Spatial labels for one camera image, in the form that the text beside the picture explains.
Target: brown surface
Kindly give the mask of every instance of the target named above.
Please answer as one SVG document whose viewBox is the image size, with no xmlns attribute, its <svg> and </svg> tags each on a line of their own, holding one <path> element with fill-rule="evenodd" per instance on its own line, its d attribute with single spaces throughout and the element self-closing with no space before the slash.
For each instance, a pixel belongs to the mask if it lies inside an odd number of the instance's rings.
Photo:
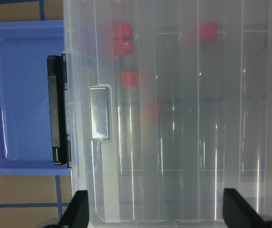
<svg viewBox="0 0 272 228">
<path fill-rule="evenodd" d="M 45 20 L 63 19 L 63 1 L 46 0 L 44 1 Z"/>
<path fill-rule="evenodd" d="M 62 1 L 44 1 L 45 19 L 62 19 Z M 0 5 L 0 22 L 40 20 L 39 2 Z M 60 176 L 63 202 L 71 199 L 69 176 Z M 0 175 L 0 204 L 56 203 L 55 176 Z M 43 227 L 58 219 L 57 208 L 0 208 L 0 228 Z"/>
<path fill-rule="evenodd" d="M 0 228 L 37 228 L 43 221 L 57 217 L 57 208 L 1 208 Z"/>
</svg>

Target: blue grid line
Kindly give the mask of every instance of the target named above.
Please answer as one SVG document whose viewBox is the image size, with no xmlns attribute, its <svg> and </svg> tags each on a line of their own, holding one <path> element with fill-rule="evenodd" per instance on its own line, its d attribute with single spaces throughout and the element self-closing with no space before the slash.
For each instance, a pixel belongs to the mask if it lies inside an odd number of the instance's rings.
<svg viewBox="0 0 272 228">
<path fill-rule="evenodd" d="M 55 182 L 56 182 L 58 217 L 60 219 L 60 218 L 62 218 L 62 199 L 61 199 L 61 188 L 60 188 L 60 177 L 59 177 L 59 175 L 55 176 Z"/>
<path fill-rule="evenodd" d="M 0 204 L 0 208 L 54 208 L 57 203 L 17 203 L 17 204 Z"/>
<path fill-rule="evenodd" d="M 9 4 L 9 3 L 30 2 L 30 1 L 38 1 L 38 0 L 0 0 L 0 5 L 1 4 Z"/>
<path fill-rule="evenodd" d="M 45 20 L 44 0 L 39 0 L 40 20 Z"/>
</svg>

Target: transparent plastic container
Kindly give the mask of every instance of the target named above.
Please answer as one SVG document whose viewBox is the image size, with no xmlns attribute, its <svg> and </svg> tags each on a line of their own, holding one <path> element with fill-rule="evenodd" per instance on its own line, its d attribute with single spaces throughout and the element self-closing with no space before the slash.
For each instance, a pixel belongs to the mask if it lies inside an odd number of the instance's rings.
<svg viewBox="0 0 272 228">
<path fill-rule="evenodd" d="M 222 227 L 226 187 L 272 216 L 272 1 L 64 12 L 72 183 L 90 226 Z"/>
</svg>

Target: black latch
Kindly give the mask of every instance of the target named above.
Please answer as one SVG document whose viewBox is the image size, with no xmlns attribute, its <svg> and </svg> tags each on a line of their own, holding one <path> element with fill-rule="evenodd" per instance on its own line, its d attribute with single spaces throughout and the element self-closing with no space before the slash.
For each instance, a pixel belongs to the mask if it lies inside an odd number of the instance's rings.
<svg viewBox="0 0 272 228">
<path fill-rule="evenodd" d="M 66 55 L 48 56 L 47 72 L 53 162 L 55 165 L 67 163 L 70 168 L 70 142 L 65 115 Z"/>
</svg>

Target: blue plastic tray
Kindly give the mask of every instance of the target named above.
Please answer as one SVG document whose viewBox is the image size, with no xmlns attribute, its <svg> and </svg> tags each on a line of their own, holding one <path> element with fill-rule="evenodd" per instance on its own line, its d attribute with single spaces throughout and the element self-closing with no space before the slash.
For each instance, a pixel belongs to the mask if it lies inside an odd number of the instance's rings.
<svg viewBox="0 0 272 228">
<path fill-rule="evenodd" d="M 70 174 L 52 161 L 46 67 L 63 36 L 62 21 L 0 23 L 0 174 Z"/>
</svg>

